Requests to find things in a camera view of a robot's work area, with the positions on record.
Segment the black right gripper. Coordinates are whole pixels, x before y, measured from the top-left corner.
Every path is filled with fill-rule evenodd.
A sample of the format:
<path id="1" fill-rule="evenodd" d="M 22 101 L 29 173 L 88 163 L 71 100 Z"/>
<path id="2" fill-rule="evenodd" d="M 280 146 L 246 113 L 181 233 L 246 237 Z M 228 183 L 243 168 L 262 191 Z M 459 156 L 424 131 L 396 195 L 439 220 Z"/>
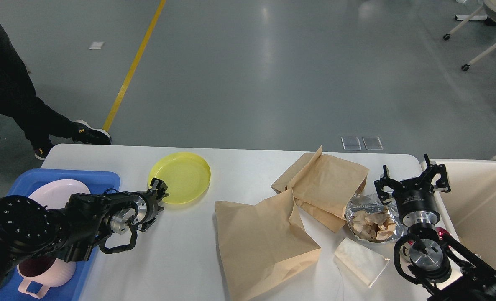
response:
<path id="1" fill-rule="evenodd" d="M 445 164 L 430 161 L 424 154 L 426 169 L 414 179 L 414 183 L 403 183 L 392 179 L 389 170 L 383 165 L 383 175 L 374 181 L 380 202 L 388 205 L 394 198 L 401 224 L 406 227 L 418 223 L 435 225 L 441 217 L 434 199 L 434 192 L 451 192 Z"/>

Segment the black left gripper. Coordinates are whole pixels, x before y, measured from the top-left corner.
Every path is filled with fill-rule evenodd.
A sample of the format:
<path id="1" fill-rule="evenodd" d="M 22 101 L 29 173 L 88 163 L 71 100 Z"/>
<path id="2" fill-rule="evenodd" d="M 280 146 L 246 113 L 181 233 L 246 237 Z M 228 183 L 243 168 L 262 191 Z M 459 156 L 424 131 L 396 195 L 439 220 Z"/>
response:
<path id="1" fill-rule="evenodd" d="M 150 188 L 146 191 L 125 192 L 131 201 L 129 217 L 125 223 L 131 230 L 145 232 L 156 221 L 158 213 L 164 210 L 159 204 L 164 197 L 169 196 L 168 186 L 157 178 L 152 178 L 149 185 Z"/>

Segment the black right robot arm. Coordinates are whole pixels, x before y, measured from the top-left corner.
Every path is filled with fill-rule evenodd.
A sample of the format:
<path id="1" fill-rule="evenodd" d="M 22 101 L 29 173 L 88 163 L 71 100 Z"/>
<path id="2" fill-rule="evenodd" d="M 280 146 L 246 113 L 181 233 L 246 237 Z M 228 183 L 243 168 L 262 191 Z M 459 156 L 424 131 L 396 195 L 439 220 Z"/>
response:
<path id="1" fill-rule="evenodd" d="M 444 164 L 424 155 L 426 169 L 416 177 L 392 179 L 387 166 L 374 181 L 382 204 L 396 202 L 407 232 L 394 246 L 394 266 L 405 280 L 421 285 L 430 301 L 496 301 L 496 270 L 437 227 L 441 215 L 434 192 L 451 191 Z"/>

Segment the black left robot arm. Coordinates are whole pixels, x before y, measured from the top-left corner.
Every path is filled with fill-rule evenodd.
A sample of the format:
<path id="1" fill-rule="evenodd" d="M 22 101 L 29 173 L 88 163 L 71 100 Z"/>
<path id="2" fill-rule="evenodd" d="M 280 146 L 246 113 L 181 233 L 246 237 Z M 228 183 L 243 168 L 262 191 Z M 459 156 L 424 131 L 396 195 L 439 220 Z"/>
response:
<path id="1" fill-rule="evenodd" d="M 153 178 L 146 191 L 74 193 L 64 208 L 47 209 L 26 196 L 0 198 L 0 289 L 5 276 L 30 258 L 87 261 L 94 248 L 107 255 L 130 251 L 137 232 L 155 221 L 167 185 Z"/>

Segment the red object under arm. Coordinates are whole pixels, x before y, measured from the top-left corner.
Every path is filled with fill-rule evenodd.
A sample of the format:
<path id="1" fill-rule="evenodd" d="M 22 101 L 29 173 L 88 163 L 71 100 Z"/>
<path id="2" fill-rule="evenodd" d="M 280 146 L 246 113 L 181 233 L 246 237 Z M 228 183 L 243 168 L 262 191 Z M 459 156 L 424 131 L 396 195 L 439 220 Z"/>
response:
<path id="1" fill-rule="evenodd" d="M 449 231 L 447 231 L 445 228 L 443 227 L 437 227 L 436 228 L 436 231 L 437 231 L 437 234 L 440 238 L 440 240 L 444 240 L 445 237 L 451 237 L 451 234 Z"/>

